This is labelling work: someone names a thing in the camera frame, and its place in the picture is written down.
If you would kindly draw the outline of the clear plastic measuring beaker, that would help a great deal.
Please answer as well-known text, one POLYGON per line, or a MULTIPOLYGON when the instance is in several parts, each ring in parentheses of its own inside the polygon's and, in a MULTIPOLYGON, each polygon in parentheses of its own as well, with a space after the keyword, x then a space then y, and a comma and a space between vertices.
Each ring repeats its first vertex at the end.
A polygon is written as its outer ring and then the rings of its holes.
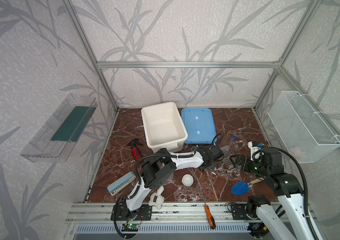
POLYGON ((169 173, 169 174, 167 174, 166 175, 166 184, 169 184, 170 182, 172 182, 173 181, 173 179, 174 179, 174 172, 172 172, 171 174, 169 173))

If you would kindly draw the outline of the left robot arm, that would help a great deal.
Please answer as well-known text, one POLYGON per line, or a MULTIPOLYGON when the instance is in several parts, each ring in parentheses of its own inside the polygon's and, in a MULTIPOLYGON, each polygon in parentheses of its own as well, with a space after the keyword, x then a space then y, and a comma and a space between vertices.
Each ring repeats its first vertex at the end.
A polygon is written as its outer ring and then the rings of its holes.
POLYGON ((134 168, 137 184, 128 196, 119 196, 116 207, 122 206, 127 214, 137 212, 150 191, 163 186, 175 171, 188 168, 212 171, 223 158, 224 153, 217 145, 196 146, 189 153, 171 153, 162 148, 154 154, 143 156, 134 168))

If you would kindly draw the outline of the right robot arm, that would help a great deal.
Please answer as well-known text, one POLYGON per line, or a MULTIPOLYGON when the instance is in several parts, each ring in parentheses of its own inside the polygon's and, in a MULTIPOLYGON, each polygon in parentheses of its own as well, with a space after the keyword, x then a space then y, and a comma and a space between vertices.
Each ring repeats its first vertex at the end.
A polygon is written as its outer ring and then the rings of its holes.
POLYGON ((298 161, 290 153, 275 147, 259 148, 252 155, 258 158, 232 155, 229 159, 235 168, 263 178, 277 196, 293 230, 285 226, 263 195, 248 197, 247 215, 260 219, 276 240, 321 240, 323 237, 308 208, 308 185, 298 161), (302 180, 285 172, 282 154, 296 164, 302 180))

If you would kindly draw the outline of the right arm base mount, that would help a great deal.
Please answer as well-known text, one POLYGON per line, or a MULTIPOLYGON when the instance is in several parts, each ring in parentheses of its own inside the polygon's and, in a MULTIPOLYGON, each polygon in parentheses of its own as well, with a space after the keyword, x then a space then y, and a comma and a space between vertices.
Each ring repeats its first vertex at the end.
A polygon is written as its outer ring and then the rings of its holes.
POLYGON ((254 218, 246 212, 246 204, 229 202, 226 207, 231 213, 233 220, 258 220, 257 217, 254 218))

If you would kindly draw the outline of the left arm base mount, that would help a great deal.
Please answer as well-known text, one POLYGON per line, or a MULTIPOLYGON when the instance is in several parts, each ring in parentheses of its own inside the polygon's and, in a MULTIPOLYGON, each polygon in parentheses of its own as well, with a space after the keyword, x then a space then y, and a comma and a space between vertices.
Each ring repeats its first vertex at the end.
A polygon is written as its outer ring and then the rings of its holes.
POLYGON ((149 221, 152 218, 152 208, 148 204, 143 204, 138 210, 130 211, 126 203, 118 204, 113 207, 112 221, 149 221))

